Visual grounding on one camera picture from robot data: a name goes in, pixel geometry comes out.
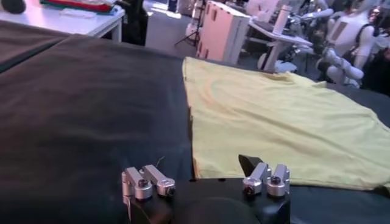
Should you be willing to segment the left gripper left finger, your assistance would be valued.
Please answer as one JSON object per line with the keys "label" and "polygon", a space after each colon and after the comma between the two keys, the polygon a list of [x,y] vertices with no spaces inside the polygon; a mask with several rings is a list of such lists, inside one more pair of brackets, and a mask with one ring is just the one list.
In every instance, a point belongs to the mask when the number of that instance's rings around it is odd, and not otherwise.
{"label": "left gripper left finger", "polygon": [[156,165],[143,166],[140,170],[128,167],[121,173],[122,202],[130,204],[130,198],[143,201],[152,197],[154,189],[161,197],[173,197],[176,193],[176,182],[164,175],[158,166],[164,160],[164,156],[158,159]]}

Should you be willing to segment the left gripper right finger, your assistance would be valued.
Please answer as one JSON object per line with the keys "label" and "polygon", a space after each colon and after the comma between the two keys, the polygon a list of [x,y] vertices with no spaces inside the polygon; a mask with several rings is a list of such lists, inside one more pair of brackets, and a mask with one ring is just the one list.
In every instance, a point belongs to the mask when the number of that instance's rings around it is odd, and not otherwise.
{"label": "left gripper right finger", "polygon": [[262,193],[263,188],[271,197],[284,197],[290,193],[290,170],[284,164],[278,164],[274,170],[262,159],[238,155],[238,161],[244,172],[243,191],[247,196]]}

